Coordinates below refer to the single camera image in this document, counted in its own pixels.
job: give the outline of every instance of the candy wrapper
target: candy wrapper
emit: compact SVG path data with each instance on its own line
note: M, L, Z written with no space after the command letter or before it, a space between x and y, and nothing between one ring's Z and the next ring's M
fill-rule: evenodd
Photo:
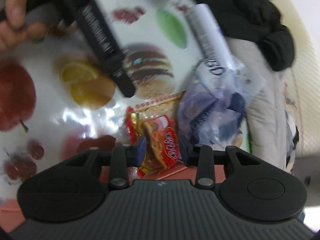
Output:
M137 170L138 177L166 171L177 162L179 146L176 125L168 116L176 116L179 101L178 97L139 112L128 109L129 114L125 123L131 143L135 143L138 136L146 136L148 139L147 154L142 166Z

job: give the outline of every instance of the printed green leaf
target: printed green leaf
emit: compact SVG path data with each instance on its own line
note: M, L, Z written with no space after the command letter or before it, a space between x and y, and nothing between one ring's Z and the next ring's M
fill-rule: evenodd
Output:
M157 21L163 34L181 49L187 47L187 35L183 25L171 13L164 9L158 9Z

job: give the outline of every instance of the metal screw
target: metal screw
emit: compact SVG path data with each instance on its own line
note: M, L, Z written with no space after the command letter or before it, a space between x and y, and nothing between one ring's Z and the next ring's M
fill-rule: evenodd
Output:
M210 178L201 178L198 179L198 184L204 187L209 187L214 184L214 181Z
M127 183L127 181L123 178L115 178L111 180L110 183L115 187L122 187Z

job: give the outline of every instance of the printed apple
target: printed apple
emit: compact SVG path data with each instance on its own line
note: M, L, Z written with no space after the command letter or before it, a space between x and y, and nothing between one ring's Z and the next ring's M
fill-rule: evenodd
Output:
M4 172L11 180L25 181L37 173L37 165L29 158L16 155L5 161Z
M44 156L44 149L36 140L31 140L28 142L28 152L37 161L41 160Z
M0 62L0 131L28 120L36 106L36 89L28 72L12 60Z
M97 147L101 151L111 151L115 146L115 141L116 139L110 135L104 135L97 139L92 139L92 138L85 139L80 143L76 152L79 153L84 151L85 149L89 149L92 147Z

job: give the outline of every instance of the ribbed black plastic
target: ribbed black plastic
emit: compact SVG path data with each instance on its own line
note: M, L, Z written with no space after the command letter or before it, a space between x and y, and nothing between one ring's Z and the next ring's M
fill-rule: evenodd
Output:
M92 214L78 221L44 224L28 220L11 233L15 240L310 240L298 220L258 224L224 208L210 190L189 180L137 180L113 191Z

